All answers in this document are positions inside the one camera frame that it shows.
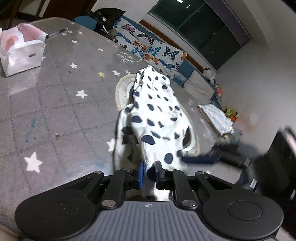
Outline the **grey pillow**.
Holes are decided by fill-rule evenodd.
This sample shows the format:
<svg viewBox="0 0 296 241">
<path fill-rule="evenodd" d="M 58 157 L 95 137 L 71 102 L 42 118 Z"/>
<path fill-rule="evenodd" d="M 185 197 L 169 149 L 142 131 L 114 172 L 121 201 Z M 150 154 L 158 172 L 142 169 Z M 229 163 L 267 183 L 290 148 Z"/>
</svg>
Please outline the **grey pillow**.
<svg viewBox="0 0 296 241">
<path fill-rule="evenodd" d="M 184 89 L 194 98 L 209 102 L 214 94 L 214 89 L 208 84 L 203 76 L 194 70 L 183 84 Z"/>
</svg>

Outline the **black bag on sofa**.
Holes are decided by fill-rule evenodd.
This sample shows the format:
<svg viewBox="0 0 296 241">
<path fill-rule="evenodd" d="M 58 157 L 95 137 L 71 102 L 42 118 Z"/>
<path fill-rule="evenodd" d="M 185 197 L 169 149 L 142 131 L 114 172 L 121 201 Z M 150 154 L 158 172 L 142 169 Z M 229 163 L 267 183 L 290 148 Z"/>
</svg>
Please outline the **black bag on sofa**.
<svg viewBox="0 0 296 241">
<path fill-rule="evenodd" d="M 125 13 L 126 11 L 117 8 L 101 8 L 91 12 L 92 18 L 96 20 L 94 32 L 113 40 L 117 35 L 113 26 Z"/>
</svg>

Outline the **white navy polka dot garment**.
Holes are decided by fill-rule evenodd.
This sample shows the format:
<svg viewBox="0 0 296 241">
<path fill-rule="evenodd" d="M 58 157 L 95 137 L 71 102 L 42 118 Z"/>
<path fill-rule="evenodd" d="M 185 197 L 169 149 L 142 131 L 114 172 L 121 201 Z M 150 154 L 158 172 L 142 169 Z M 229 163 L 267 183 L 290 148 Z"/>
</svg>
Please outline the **white navy polka dot garment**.
<svg viewBox="0 0 296 241">
<path fill-rule="evenodd" d="M 156 201 L 168 201 L 169 190 L 158 190 L 148 171 L 156 161 L 164 169 L 186 172 L 182 162 L 184 145 L 190 141 L 190 122 L 180 109 L 169 78 L 151 65 L 135 74 L 131 103 L 119 112 L 114 144 L 114 169 L 137 168 L 145 164 L 144 183 L 139 194 Z"/>
</svg>

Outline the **grey star pattern table mat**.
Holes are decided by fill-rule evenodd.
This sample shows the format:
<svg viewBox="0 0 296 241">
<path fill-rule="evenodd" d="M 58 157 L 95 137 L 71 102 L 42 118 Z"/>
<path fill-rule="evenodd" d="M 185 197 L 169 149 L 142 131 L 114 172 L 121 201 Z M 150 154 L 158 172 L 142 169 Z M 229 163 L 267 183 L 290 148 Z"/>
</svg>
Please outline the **grey star pattern table mat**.
<svg viewBox="0 0 296 241">
<path fill-rule="evenodd" d="M 66 32 L 46 40 L 40 67 L 1 73 L 1 230 L 14 237 L 23 200 L 96 170 L 112 173 L 115 88 L 147 66 L 70 20 L 34 25 L 48 34 Z"/>
</svg>

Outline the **butterfly pattern cushion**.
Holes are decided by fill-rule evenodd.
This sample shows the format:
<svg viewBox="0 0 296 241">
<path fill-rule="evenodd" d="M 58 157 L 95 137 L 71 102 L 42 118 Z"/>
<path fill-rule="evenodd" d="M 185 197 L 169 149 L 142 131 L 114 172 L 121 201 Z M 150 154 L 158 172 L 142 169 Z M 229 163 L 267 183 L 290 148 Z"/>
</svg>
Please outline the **butterfly pattern cushion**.
<svg viewBox="0 0 296 241">
<path fill-rule="evenodd" d="M 177 76 L 187 53 L 137 29 L 124 18 L 118 20 L 113 28 L 117 31 L 116 44 L 154 66 L 163 75 L 169 78 Z"/>
</svg>

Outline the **striped folded blanket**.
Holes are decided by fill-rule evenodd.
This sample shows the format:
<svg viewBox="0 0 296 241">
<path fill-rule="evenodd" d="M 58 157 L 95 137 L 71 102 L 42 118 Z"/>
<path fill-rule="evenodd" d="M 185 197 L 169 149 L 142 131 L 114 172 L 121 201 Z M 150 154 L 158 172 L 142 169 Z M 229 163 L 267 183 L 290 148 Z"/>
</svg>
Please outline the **striped folded blanket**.
<svg viewBox="0 0 296 241">
<path fill-rule="evenodd" d="M 217 132 L 219 137 L 226 134 L 234 134 L 233 121 L 225 113 L 213 104 L 198 105 L 200 112 Z"/>
</svg>

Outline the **round black induction cooktop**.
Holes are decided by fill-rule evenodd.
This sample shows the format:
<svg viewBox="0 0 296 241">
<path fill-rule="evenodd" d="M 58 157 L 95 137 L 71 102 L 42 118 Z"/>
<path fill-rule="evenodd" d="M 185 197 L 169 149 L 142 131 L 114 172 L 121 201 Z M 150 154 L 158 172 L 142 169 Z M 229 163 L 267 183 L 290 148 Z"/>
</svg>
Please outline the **round black induction cooktop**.
<svg viewBox="0 0 296 241">
<path fill-rule="evenodd" d="M 126 76 L 122 77 L 116 85 L 115 103 L 119 112 L 132 102 L 130 96 L 132 94 L 134 81 L 135 74 L 127 74 Z M 190 122 L 190 141 L 189 144 L 184 145 L 183 153 L 188 157 L 198 156 L 200 154 L 200 144 L 198 134 L 194 128 L 194 123 L 191 120 L 190 115 L 181 104 L 180 109 L 187 116 L 187 119 Z"/>
</svg>

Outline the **black pen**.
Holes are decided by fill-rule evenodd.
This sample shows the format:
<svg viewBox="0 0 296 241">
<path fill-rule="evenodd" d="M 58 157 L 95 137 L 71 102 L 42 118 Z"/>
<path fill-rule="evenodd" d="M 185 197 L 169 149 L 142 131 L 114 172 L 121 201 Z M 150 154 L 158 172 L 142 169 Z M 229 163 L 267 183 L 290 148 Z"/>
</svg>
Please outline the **black pen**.
<svg viewBox="0 0 296 241">
<path fill-rule="evenodd" d="M 48 35 L 46 36 L 46 38 L 47 38 L 47 39 L 52 38 L 52 37 L 54 37 L 55 35 L 58 35 L 58 34 L 61 34 L 61 33 L 65 32 L 66 30 L 68 30 L 68 28 L 60 29 L 60 30 L 58 30 L 58 31 L 56 31 L 56 32 L 53 32 L 53 33 L 51 33 L 51 34 L 48 34 Z"/>
</svg>

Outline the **blue sofa bench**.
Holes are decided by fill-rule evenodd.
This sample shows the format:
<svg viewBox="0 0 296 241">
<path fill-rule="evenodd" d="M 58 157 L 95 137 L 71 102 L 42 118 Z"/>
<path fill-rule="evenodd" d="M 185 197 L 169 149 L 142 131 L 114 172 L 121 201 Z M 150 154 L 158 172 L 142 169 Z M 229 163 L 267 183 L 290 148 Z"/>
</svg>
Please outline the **blue sofa bench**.
<svg viewBox="0 0 296 241">
<path fill-rule="evenodd" d="M 135 27 L 141 31 L 144 31 L 146 33 L 151 34 L 153 37 L 157 38 L 158 40 L 162 40 L 160 39 L 158 36 L 154 35 L 152 32 L 149 32 L 146 28 L 144 28 L 142 25 L 130 20 L 129 18 L 122 16 L 121 18 L 124 18 L 125 20 L 129 21 L 130 23 L 132 23 L 133 25 L 135 25 Z M 89 28 L 90 30 L 94 30 L 96 27 L 96 20 L 93 19 L 90 16 L 78 16 L 76 18 L 74 18 L 73 20 L 75 23 L 82 25 L 86 28 Z M 188 60 L 187 60 L 187 56 L 185 58 L 185 60 L 182 62 L 177 76 L 175 76 L 174 78 L 170 78 L 171 80 L 175 81 L 175 83 L 177 83 L 178 85 L 183 87 L 183 84 L 185 83 L 185 81 L 189 78 L 189 76 L 192 74 L 192 72 L 196 70 L 197 72 L 199 72 L 201 75 L 202 73 L 195 68 Z M 217 106 L 217 104 L 211 102 L 211 99 L 209 102 L 203 102 L 203 100 L 201 100 L 202 104 L 214 104 L 215 106 Z"/>
</svg>

